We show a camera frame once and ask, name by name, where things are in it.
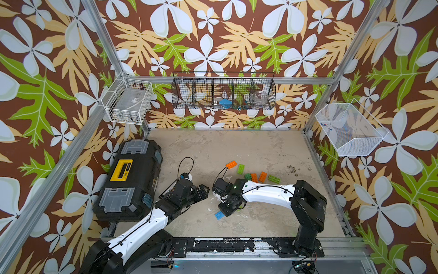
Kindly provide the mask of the blue brick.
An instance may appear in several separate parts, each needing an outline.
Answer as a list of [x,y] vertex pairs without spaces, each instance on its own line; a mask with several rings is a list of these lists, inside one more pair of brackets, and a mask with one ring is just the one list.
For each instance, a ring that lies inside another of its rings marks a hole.
[[215,217],[217,220],[221,220],[222,218],[225,217],[225,215],[221,211],[219,211],[215,214]]

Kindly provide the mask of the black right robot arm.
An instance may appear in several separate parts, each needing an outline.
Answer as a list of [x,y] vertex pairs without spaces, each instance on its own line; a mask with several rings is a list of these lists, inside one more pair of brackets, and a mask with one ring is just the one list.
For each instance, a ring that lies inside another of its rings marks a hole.
[[317,235],[324,230],[327,199],[304,180],[296,184],[275,186],[237,179],[234,184],[222,178],[215,181],[212,191],[220,197],[220,211],[229,217],[247,203],[267,203],[293,211],[300,223],[290,247],[296,254],[310,257],[315,253]]

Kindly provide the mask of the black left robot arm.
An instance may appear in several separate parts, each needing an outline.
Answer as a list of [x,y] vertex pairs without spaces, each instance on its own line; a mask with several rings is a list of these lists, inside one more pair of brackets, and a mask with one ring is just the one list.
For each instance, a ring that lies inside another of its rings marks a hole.
[[172,236],[164,228],[191,205],[208,198],[210,188],[195,186],[191,175],[182,174],[154,204],[151,212],[124,234],[108,242],[92,245],[79,272],[81,274],[127,274],[137,258],[157,256]]

